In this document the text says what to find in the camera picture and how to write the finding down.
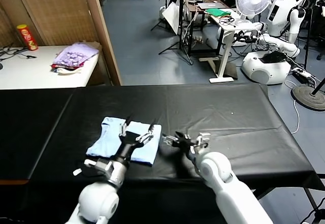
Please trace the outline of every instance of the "desk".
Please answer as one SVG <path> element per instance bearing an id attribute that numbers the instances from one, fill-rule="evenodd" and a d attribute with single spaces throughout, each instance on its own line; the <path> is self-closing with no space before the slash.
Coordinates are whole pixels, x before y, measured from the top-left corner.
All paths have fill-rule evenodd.
<path id="1" fill-rule="evenodd" d="M 222 35 L 223 35 L 223 41 L 225 42 L 225 48 L 224 48 L 224 53 L 221 59 L 219 71 L 216 70 L 216 66 L 214 64 L 213 58 L 200 58 L 199 61 L 208 61 L 209 65 L 211 66 L 212 70 L 214 71 L 216 78 L 210 78 L 209 81 L 210 83 L 221 83 L 221 82 L 233 82 L 233 78 L 230 77 L 223 77 L 224 71 L 225 71 L 225 66 L 227 65 L 230 49 L 233 44 L 234 40 L 234 34 L 235 31 L 237 30 L 256 30 L 256 27 L 253 25 L 253 23 L 248 22 L 248 23 L 241 23 L 239 25 L 239 22 L 243 22 L 246 20 L 241 20 L 240 15 L 236 13 L 233 9 L 223 9 L 223 11 L 229 11 L 231 12 L 231 16 L 235 19 L 234 22 L 231 24 L 228 23 L 223 23 L 221 22 L 222 19 L 218 17 L 214 17 L 211 15 L 212 20 L 214 20 L 221 28 L 222 28 Z"/>
<path id="2" fill-rule="evenodd" d="M 86 61 L 81 73 L 62 76 L 51 71 L 51 64 L 65 47 L 67 46 L 43 46 L 36 51 L 23 52 L 37 58 L 25 59 L 24 56 L 15 55 L 2 61 L 4 67 L 0 70 L 0 89 L 85 87 L 99 55 Z"/>
<path id="3" fill-rule="evenodd" d="M 101 121 L 105 116 L 126 118 L 133 113 L 135 121 L 144 123 L 156 118 L 166 134 L 178 130 L 195 137 L 198 132 L 210 132 L 211 149 L 225 154 L 238 178 L 252 189 L 295 186 L 324 190 L 263 88 L 258 84 L 206 84 L 0 91 L 0 98 L 6 98 L 0 100 L 0 107 L 6 107 L 0 110 L 0 118 L 11 122 L 0 127 L 0 147 L 6 145 L 11 154 L 9 157 L 7 150 L 0 150 L 0 159 L 5 156 L 7 160 L 2 164 L 0 179 L 30 178 L 30 199 L 40 200 L 44 209 L 36 209 L 38 218 L 55 218 L 56 210 L 67 211 L 69 217 L 81 189 L 101 179 L 72 175 L 76 162 L 85 158 L 86 149 L 99 137 Z M 48 113 L 51 120 L 44 123 Z M 19 115 L 23 120 L 16 120 Z M 33 147 L 24 154 L 35 141 L 44 145 L 43 150 L 36 152 Z M 32 151 L 36 162 L 30 162 Z M 12 164 L 19 157 L 21 161 Z M 12 167 L 27 164 L 33 167 L 26 168 L 29 172 L 25 174 L 23 169 Z M 152 167 L 131 163 L 120 202 L 132 203 L 132 208 L 122 216 L 148 220 L 152 215 L 144 214 L 147 206 L 157 214 L 168 207 L 178 212 L 178 204 L 187 206 L 187 201 L 196 201 L 193 204 L 200 210 L 204 207 L 209 208 L 209 213 L 217 211 L 213 192 L 177 149 L 160 142 Z"/>
<path id="4" fill-rule="evenodd" d="M 223 4 L 223 2 L 221 0 L 204 0 L 205 3 L 213 3 L 214 1 L 217 1 L 217 2 Z M 188 2 L 187 2 L 186 6 L 187 6 L 189 12 L 191 13 L 191 20 L 194 18 L 196 12 L 198 12 L 199 14 L 202 14 L 202 21 L 201 21 L 201 31 L 202 31 L 203 30 L 203 25 L 204 25 L 205 11 L 202 10 L 199 6 L 191 5 Z M 211 52 L 215 52 L 216 55 L 218 55 L 220 53 L 220 49 L 221 49 L 221 42 L 218 43 L 218 46 L 217 46 L 216 49 L 192 50 L 193 28 L 194 28 L 194 22 L 192 22 L 190 27 L 189 27 L 189 36 L 188 36 L 189 38 L 188 38 L 187 54 L 191 56 L 191 54 L 195 54 L 195 53 L 211 53 Z M 219 40 L 222 39 L 222 35 L 223 35 L 223 32 L 220 33 Z"/>

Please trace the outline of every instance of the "red can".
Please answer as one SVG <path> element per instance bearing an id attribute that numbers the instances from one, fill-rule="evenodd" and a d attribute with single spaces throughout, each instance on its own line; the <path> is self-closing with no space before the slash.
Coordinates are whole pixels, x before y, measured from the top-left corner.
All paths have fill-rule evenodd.
<path id="1" fill-rule="evenodd" d="M 29 50 L 37 50 L 39 48 L 36 43 L 36 40 L 31 35 L 29 28 L 26 24 L 18 25 L 17 29 L 20 32 L 21 36 L 24 38 L 24 41 L 28 46 Z"/>

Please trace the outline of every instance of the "green object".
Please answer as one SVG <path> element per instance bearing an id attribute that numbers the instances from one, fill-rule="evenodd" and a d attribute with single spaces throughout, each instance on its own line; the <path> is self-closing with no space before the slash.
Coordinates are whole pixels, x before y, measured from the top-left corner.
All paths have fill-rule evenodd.
<path id="1" fill-rule="evenodd" d="M 215 17 L 223 17 L 223 16 L 230 16 L 231 12 L 224 12 L 223 10 L 213 8 L 213 9 L 207 9 L 207 13 L 215 16 Z"/>

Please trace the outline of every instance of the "white robot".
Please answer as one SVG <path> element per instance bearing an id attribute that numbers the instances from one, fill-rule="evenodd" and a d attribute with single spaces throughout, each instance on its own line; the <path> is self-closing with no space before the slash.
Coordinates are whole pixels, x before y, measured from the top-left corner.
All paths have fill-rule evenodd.
<path id="1" fill-rule="evenodd" d="M 302 1 L 272 1 L 266 22 L 267 34 L 257 35 L 256 42 L 261 45 L 270 45 L 270 47 L 273 47 L 273 51 L 279 50 L 286 55 L 271 55 L 271 51 L 248 53 L 244 58 L 242 71 L 249 79 L 267 85 L 279 84 L 285 81 L 291 69 L 287 57 L 293 58 L 300 53 L 300 49 L 294 43 L 306 14 L 305 10 L 299 7 Z M 288 23 L 290 23 L 290 29 L 288 41 L 286 41 L 280 36 L 283 28 Z"/>
<path id="2" fill-rule="evenodd" d="M 86 160 L 85 164 L 106 174 L 107 182 L 96 182 L 83 189 L 79 203 L 67 224 L 107 224 L 118 206 L 117 190 L 121 187 L 134 149 L 152 138 L 153 124 L 148 133 L 139 136 L 126 131 L 129 118 L 121 126 L 121 146 L 108 163 Z M 195 165 L 198 174 L 216 194 L 217 205 L 228 224 L 272 224 L 271 219 L 246 184 L 239 181 L 227 157 L 207 148 L 208 138 L 201 134 L 195 141 L 176 133 L 164 136 L 164 142 L 181 148 Z"/>
<path id="3" fill-rule="evenodd" d="M 299 8 L 303 0 L 273 0 L 267 18 L 268 34 L 280 37 L 283 28 L 290 22 L 288 42 L 294 43 L 300 24 L 305 18 L 305 10 Z"/>

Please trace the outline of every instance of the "blue floor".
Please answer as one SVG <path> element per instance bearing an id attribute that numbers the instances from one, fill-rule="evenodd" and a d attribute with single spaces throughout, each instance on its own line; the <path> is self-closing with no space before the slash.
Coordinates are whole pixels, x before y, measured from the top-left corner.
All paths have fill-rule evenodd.
<path id="1" fill-rule="evenodd" d="M 114 53 L 124 85 L 155 84 L 198 84 L 209 83 L 215 77 L 206 62 L 198 62 L 192 57 L 193 66 L 185 62 L 184 54 L 179 51 L 167 51 L 158 55 L 178 37 L 163 28 L 150 29 L 158 22 L 159 8 L 165 0 L 107 0 L 103 13 L 112 41 Z M 209 38 L 209 44 L 216 46 L 217 28 L 207 25 L 203 34 Z M 298 63 L 303 63 L 304 42 L 300 42 L 301 54 Z M 316 60 L 318 52 L 310 50 L 307 70 L 318 79 L 325 77 L 325 58 Z M 242 58 L 233 61 L 240 66 Z M 238 81 L 250 82 L 238 69 Z M 298 84 L 294 77 L 287 78 Z M 297 115 L 290 96 L 290 89 L 284 84 L 268 87 L 269 98 L 287 127 L 293 132 L 297 127 Z M 300 114 L 300 129 L 294 138 L 317 173 L 325 173 L 325 114 L 307 110 L 297 105 Z M 317 203 L 325 193 L 312 190 Z M 276 224 L 300 223 L 310 212 L 311 205 L 302 188 L 277 188 L 265 196 L 261 203 Z"/>

